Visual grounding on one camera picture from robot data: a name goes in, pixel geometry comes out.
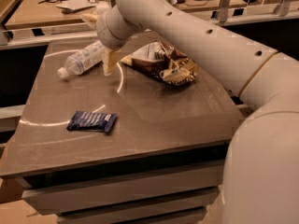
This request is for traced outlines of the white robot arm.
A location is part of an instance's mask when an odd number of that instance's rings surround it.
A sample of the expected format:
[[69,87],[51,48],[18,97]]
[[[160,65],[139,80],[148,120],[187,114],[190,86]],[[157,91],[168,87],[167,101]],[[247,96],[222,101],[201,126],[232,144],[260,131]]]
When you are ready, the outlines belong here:
[[151,29],[252,109],[231,140],[223,224],[299,224],[299,62],[166,0],[116,0],[97,23],[109,48]]

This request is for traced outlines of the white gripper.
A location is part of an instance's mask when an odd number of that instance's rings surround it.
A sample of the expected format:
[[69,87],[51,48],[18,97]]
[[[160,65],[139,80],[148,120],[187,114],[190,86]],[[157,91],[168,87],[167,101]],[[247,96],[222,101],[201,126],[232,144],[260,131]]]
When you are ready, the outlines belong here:
[[102,53],[105,76],[109,76],[114,72],[121,56],[119,48],[123,47],[132,35],[143,31],[143,28],[126,20],[117,6],[104,11],[98,16],[96,33],[101,43],[106,47]]

